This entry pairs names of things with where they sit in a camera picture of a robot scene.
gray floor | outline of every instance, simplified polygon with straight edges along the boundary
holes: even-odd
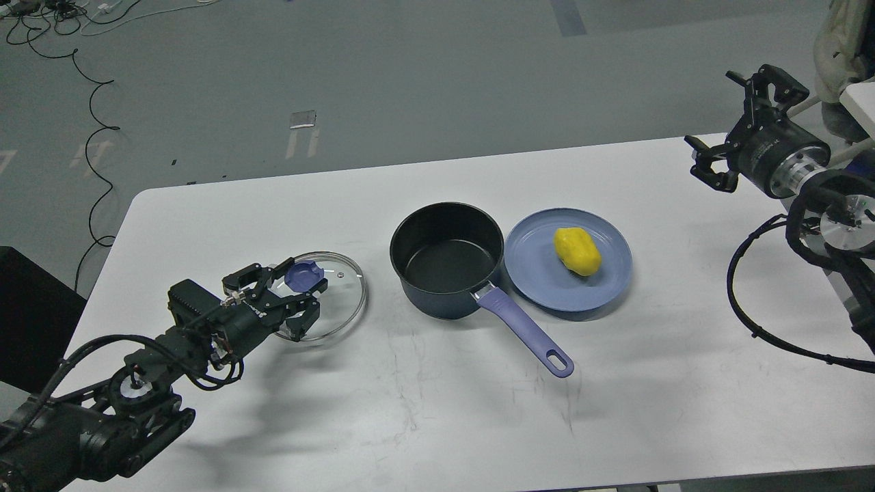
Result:
[[[115,184],[94,211],[104,235],[118,230],[137,193],[157,186],[727,131],[742,99],[727,69],[750,74],[767,62],[813,87],[811,46],[828,3],[224,0],[98,36],[50,32],[33,45],[51,55],[78,48],[86,74],[115,80],[94,96],[94,112],[121,129],[101,132],[89,149]],[[150,0],[129,16],[192,4]],[[81,156],[100,128],[88,113],[94,87],[70,59],[0,44],[0,244],[71,286],[92,242],[89,209],[107,189]],[[308,109],[317,126],[289,130],[290,114]],[[826,137],[815,110],[796,121]],[[227,205],[247,206],[234,197]],[[295,190],[276,206],[290,215],[278,227],[319,210],[296,202]],[[221,217],[216,210],[215,227],[234,227]],[[106,254],[88,256],[82,295]],[[869,492],[875,484],[868,471],[760,480],[683,486]]]

yellow toy potato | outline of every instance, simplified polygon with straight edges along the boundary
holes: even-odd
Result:
[[[599,271],[601,253],[590,233],[582,228],[556,229],[553,246],[568,270],[584,277]]]

purple handle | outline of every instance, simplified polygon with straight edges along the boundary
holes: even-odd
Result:
[[[474,297],[478,306],[501,318],[554,376],[568,377],[574,372],[574,361],[502,289],[493,286]]]

electrical cable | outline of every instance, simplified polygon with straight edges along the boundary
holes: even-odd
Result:
[[[62,35],[62,36],[68,36],[70,34],[74,34],[77,31],[79,31],[81,28],[81,21],[78,19],[78,17],[80,15],[85,15],[85,9],[82,6],[74,4],[73,2],[58,3],[58,5],[55,7],[55,11],[54,11],[54,21],[55,21],[54,25],[53,25],[52,21],[46,17],[47,13],[48,12],[44,13],[40,17],[45,21],[45,24],[46,24],[45,28],[29,26],[24,21],[24,17],[26,17],[26,16],[18,16],[17,22],[10,28],[9,32],[6,33],[6,42],[9,43],[10,45],[13,45],[13,46],[20,46],[20,45],[27,44],[34,53],[36,53],[37,55],[39,55],[42,58],[46,58],[49,60],[61,60],[64,58],[69,58],[73,62],[73,66],[76,68],[76,71],[79,72],[79,74],[82,77],[84,77],[86,80],[88,80],[94,84],[97,84],[97,87],[94,88],[94,90],[91,92],[91,95],[88,97],[88,112],[91,114],[91,117],[94,119],[94,121],[100,125],[100,128],[95,130],[94,132],[92,132],[91,135],[89,135],[88,138],[86,139],[85,149],[83,151],[83,154],[85,156],[85,162],[87,163],[88,168],[91,170],[91,172],[94,173],[95,176],[97,176],[98,179],[100,179],[101,181],[103,181],[104,183],[106,183],[108,185],[108,189],[100,196],[100,198],[98,198],[94,202],[94,204],[91,206],[91,209],[88,211],[88,233],[91,235],[91,239],[93,242],[91,243],[90,246],[88,246],[87,250],[80,258],[79,264],[76,267],[76,274],[75,274],[75,278],[73,280],[73,290],[75,292],[77,292],[79,290],[79,279],[80,279],[82,265],[85,261],[85,258],[94,249],[95,246],[101,246],[103,248],[111,247],[114,243],[115,238],[116,238],[114,235],[101,235],[98,237],[98,235],[95,233],[95,228],[94,228],[95,210],[97,209],[97,206],[100,204],[100,202],[104,198],[106,198],[110,192],[112,192],[112,190],[114,189],[115,186],[113,185],[112,181],[110,181],[109,179],[105,178],[102,174],[97,172],[97,170],[95,169],[94,165],[91,162],[90,156],[88,155],[88,148],[91,145],[91,140],[98,133],[105,131],[105,130],[119,130],[120,128],[118,126],[115,126],[115,125],[108,125],[108,124],[104,123],[103,121],[101,121],[100,118],[98,118],[97,115],[95,114],[95,109],[94,109],[94,98],[95,98],[95,94],[97,93],[98,89],[112,83],[114,80],[98,81],[98,80],[93,79],[92,77],[89,77],[88,75],[86,75],[85,72],[83,72],[82,69],[79,67],[79,63],[77,63],[77,61],[76,61],[76,53],[79,52],[78,48],[75,48],[70,53],[64,54],[64,55],[48,55],[48,54],[41,53],[33,45],[33,41],[38,39],[40,36],[42,36],[46,32],[48,32],[50,30],[50,28],[53,28],[59,35]],[[64,19],[69,19],[69,18],[76,19],[76,22],[78,23],[76,29],[74,29],[71,32],[60,32],[58,30],[58,24],[60,22],[62,22]],[[24,41],[20,41],[20,42],[19,41],[11,41],[11,35],[18,28],[19,24],[23,25],[28,30],[27,33],[25,34]],[[33,32],[33,31],[40,31],[40,33],[37,34],[36,36],[31,37],[31,32]]]
[[[201,0],[198,0],[198,4],[196,4],[196,5],[186,5],[186,6],[184,6],[184,7],[177,7],[177,8],[175,8],[175,9],[168,9],[168,10],[166,10],[166,11],[150,12],[150,13],[148,13],[148,14],[143,14],[143,15],[139,15],[139,16],[136,16],[136,17],[133,17],[133,18],[128,18],[128,19],[123,20],[122,22],[119,22],[119,23],[112,22],[112,23],[111,23],[111,24],[113,24],[112,27],[109,27],[108,29],[105,29],[105,30],[103,30],[103,31],[98,31],[98,32],[85,32],[85,28],[88,27],[88,25],[90,24],[89,22],[86,22],[85,25],[82,26],[82,29],[80,29],[79,33],[80,33],[82,36],[98,36],[98,35],[101,35],[101,34],[105,34],[105,33],[107,33],[107,32],[110,32],[110,31],[112,31],[112,30],[114,30],[114,29],[116,29],[116,28],[118,28],[118,27],[121,27],[121,26],[127,24],[128,22],[133,22],[133,21],[138,20],[138,19],[141,19],[141,18],[147,18],[147,17],[150,17],[150,16],[155,16],[155,15],[158,15],[158,14],[165,14],[165,13],[168,13],[168,12],[184,11],[185,9],[195,9],[195,8],[198,8],[198,7],[206,7],[206,6],[208,6],[208,5],[217,4],[219,1],[220,1],[220,0],[208,0],[208,1],[201,1]]]
[[[735,271],[739,266],[739,261],[741,261],[741,258],[745,255],[753,242],[759,239],[760,236],[770,230],[787,226],[788,221],[782,219],[787,219],[787,216],[784,214],[778,214],[768,221],[763,222],[761,226],[754,230],[741,243],[741,245],[738,246],[735,254],[732,255],[732,260],[729,262],[729,269],[726,272],[726,293],[729,296],[729,304],[732,308],[732,311],[735,313],[736,316],[738,316],[738,319],[741,321],[741,323],[751,331],[753,338],[760,338],[761,340],[770,343],[777,348],[786,350],[793,354],[810,357],[818,361],[826,362],[827,364],[835,364],[837,366],[842,366],[848,369],[854,369],[875,374],[875,362],[873,361],[861,361],[859,359],[835,357],[833,355],[819,354],[817,352],[812,352],[805,348],[798,347],[766,331],[765,328],[755,323],[741,308],[741,305],[735,297],[734,291]]]
[[[94,90],[91,91],[91,95],[88,97],[88,112],[91,114],[91,117],[94,119],[94,121],[97,122],[97,124],[101,125],[101,128],[93,131],[91,133],[91,135],[88,136],[88,138],[85,141],[85,150],[83,153],[84,153],[85,162],[88,165],[88,168],[91,170],[91,172],[94,173],[94,175],[98,179],[100,179],[101,181],[106,183],[109,186],[109,188],[105,192],[103,192],[103,194],[100,196],[100,198],[98,198],[94,202],[94,204],[91,206],[91,210],[88,211],[88,233],[91,235],[91,239],[93,242],[91,243],[90,246],[88,246],[87,250],[85,251],[85,253],[81,257],[78,266],[76,267],[76,275],[75,275],[75,278],[73,280],[73,290],[75,292],[77,292],[79,290],[79,278],[81,275],[82,264],[85,261],[85,258],[88,256],[88,253],[90,253],[91,250],[95,246],[101,246],[103,248],[111,247],[115,243],[115,238],[116,238],[114,235],[102,235],[102,236],[98,237],[97,234],[95,233],[95,228],[94,228],[95,210],[97,209],[97,206],[100,204],[100,202],[103,201],[103,199],[106,198],[106,196],[109,195],[110,192],[112,192],[112,190],[114,189],[115,186],[113,185],[112,181],[110,181],[109,179],[106,179],[102,174],[97,172],[94,165],[91,163],[91,158],[88,156],[88,147],[91,145],[91,139],[94,138],[95,135],[97,135],[98,133],[105,131],[105,130],[119,130],[120,129],[120,127],[118,127],[118,126],[107,125],[103,121],[101,121],[100,118],[98,118],[97,115],[95,115],[95,109],[94,109],[94,98],[95,98],[95,94],[97,93],[97,91],[100,88],[102,88],[103,86],[111,84],[115,80],[112,79],[109,81],[97,81],[97,80],[85,75],[85,73],[79,67],[79,64],[76,62],[76,53],[79,52],[79,48],[73,49],[68,54],[52,56],[52,55],[47,55],[47,54],[44,54],[44,53],[41,53],[40,51],[38,51],[33,46],[33,43],[29,42],[29,43],[27,43],[27,45],[33,50],[34,53],[36,53],[37,55],[39,55],[43,58],[49,59],[49,60],[60,60],[60,59],[64,59],[64,58],[69,58],[73,62],[73,66],[76,68],[76,71],[79,72],[79,74],[82,77],[84,77],[86,80],[88,80],[90,82],[93,82],[94,84],[97,84],[97,87],[95,87]]]
[[[124,12],[122,12],[122,15],[120,15],[120,16],[118,16],[117,18],[114,18],[114,19],[112,19],[112,20],[108,20],[108,21],[106,21],[106,22],[101,22],[101,21],[99,21],[99,20],[94,20],[94,19],[90,18],[89,16],[85,16],[85,17],[88,19],[88,21],[90,21],[91,24],[97,24],[97,25],[107,25],[107,24],[112,24],[112,23],[114,23],[114,22],[118,22],[118,21],[121,20],[124,16],[128,15],[128,12],[130,12],[130,10],[133,9],[133,8],[134,8],[137,4],[139,4],[141,1],[142,1],[142,0],[136,0],[133,4],[129,5],[128,8],[125,9]]]

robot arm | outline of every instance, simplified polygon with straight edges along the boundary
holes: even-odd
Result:
[[[788,110],[809,92],[786,72],[763,65],[749,79],[734,72],[727,77],[745,88],[744,115],[721,145],[709,147],[686,136],[695,160],[690,173],[718,191],[735,191],[741,174],[771,198],[794,197],[787,214],[787,243],[808,263],[843,277],[856,301],[849,308],[852,329],[875,353],[875,274],[863,262],[875,258],[875,183],[827,168],[829,146],[790,121]],[[719,160],[726,160],[728,171],[712,169]],[[728,286],[732,300],[732,276]],[[748,327],[754,336],[764,332]],[[828,355],[816,358],[833,360]],[[875,372],[871,362],[858,362],[851,365]]]
[[[280,297],[271,290],[279,280],[302,293]],[[194,409],[183,409],[182,397],[173,392],[176,380],[186,376],[204,390],[239,380],[243,357],[270,334],[300,341],[319,317],[315,295],[327,287],[321,269],[294,258],[273,268],[252,264],[222,283],[224,300],[192,280],[174,285],[168,297],[175,325],[155,340],[109,335],[73,352],[43,393],[31,395],[0,425],[0,489],[44,492],[75,478],[132,476],[194,421]],[[109,379],[50,397],[73,365],[120,340],[144,348],[124,357],[124,367]],[[230,370],[216,378],[207,374],[209,365]]]

